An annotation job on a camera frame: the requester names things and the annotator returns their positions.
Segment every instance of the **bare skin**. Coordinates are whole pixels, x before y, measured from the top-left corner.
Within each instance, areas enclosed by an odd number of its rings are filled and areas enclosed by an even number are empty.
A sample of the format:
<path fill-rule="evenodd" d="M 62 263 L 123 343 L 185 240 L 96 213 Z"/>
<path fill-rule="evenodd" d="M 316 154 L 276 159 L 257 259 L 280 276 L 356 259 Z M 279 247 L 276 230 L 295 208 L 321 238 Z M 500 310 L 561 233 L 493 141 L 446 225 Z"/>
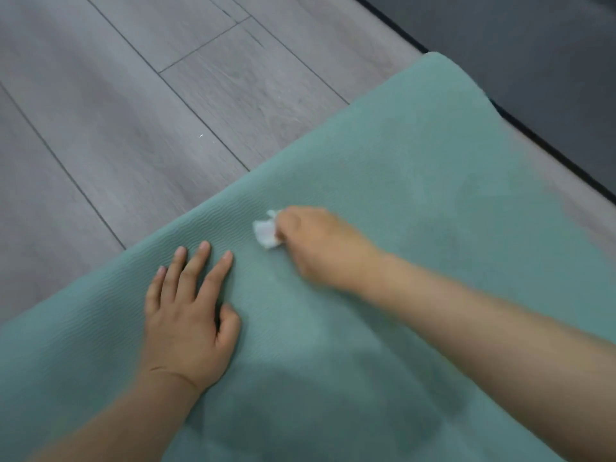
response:
<path fill-rule="evenodd" d="M 616 460 L 614 344 L 382 252 L 325 209 L 277 228 L 301 275 L 398 317 L 560 456 Z"/>
<path fill-rule="evenodd" d="M 615 345 L 382 252 L 325 209 L 287 208 L 277 232 L 303 277 L 398 317 L 563 458 L 616 460 Z M 132 388 L 33 460 L 162 457 L 198 396 L 225 371 L 240 331 L 228 305 L 218 332 L 214 325 L 231 256 L 195 295 L 209 251 L 203 245 L 180 275 L 186 257 L 180 249 L 152 281 Z"/>
<path fill-rule="evenodd" d="M 233 263 L 227 252 L 206 276 L 196 279 L 210 255 L 203 242 L 190 262 L 178 248 L 169 269 L 161 267 L 145 298 L 145 340 L 130 389 L 72 435 L 34 456 L 36 462 L 158 461 L 200 394 L 225 372 L 240 332 L 230 305 L 214 309 Z"/>

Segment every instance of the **forearm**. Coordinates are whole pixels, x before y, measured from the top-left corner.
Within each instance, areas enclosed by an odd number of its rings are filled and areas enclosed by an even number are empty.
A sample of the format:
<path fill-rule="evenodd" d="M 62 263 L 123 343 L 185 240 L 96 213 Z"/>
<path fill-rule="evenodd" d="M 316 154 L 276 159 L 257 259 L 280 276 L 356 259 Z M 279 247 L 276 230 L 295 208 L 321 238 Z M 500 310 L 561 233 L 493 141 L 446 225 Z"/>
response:
<path fill-rule="evenodd" d="M 153 373 L 31 462 L 158 461 L 197 398 L 183 379 Z"/>
<path fill-rule="evenodd" d="M 616 457 L 616 347 L 384 256 L 361 294 L 399 317 L 571 460 Z"/>

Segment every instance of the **white cloth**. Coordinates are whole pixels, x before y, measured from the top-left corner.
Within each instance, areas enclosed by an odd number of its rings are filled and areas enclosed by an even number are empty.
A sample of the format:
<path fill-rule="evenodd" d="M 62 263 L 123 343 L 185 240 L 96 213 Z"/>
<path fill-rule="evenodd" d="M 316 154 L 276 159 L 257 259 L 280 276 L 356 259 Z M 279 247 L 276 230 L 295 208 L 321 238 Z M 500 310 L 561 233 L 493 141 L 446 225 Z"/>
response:
<path fill-rule="evenodd" d="M 279 212 L 279 210 L 268 210 L 269 220 L 255 220 L 252 223 L 254 235 L 257 237 L 259 244 L 265 249 L 276 248 L 282 243 L 276 237 L 276 215 Z"/>

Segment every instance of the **green yoga mat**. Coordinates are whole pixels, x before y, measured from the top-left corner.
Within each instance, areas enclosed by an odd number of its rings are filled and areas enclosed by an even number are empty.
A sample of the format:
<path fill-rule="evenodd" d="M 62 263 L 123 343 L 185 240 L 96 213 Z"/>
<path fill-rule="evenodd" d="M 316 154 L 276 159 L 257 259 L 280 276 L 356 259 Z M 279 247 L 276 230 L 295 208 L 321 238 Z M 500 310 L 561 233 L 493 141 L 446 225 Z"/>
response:
<path fill-rule="evenodd" d="M 552 461 L 559 458 L 405 327 L 300 279 L 251 222 L 325 206 L 409 261 L 614 341 L 603 256 L 509 149 L 463 71 L 428 54 L 219 195 L 0 331 L 0 453 L 18 461 L 131 379 L 143 295 L 173 250 L 236 262 L 230 368 L 166 461 Z"/>

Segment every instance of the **gray wood floor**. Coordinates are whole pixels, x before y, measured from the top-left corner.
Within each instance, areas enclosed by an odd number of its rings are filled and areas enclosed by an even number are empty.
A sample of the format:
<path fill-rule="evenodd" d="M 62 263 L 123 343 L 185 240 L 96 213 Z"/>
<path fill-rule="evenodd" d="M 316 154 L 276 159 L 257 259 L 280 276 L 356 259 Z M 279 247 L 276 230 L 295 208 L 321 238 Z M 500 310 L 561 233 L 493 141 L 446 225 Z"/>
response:
<path fill-rule="evenodd" d="M 420 57 L 354 0 L 0 0 L 0 322 Z M 514 132 L 616 259 L 616 210 Z"/>

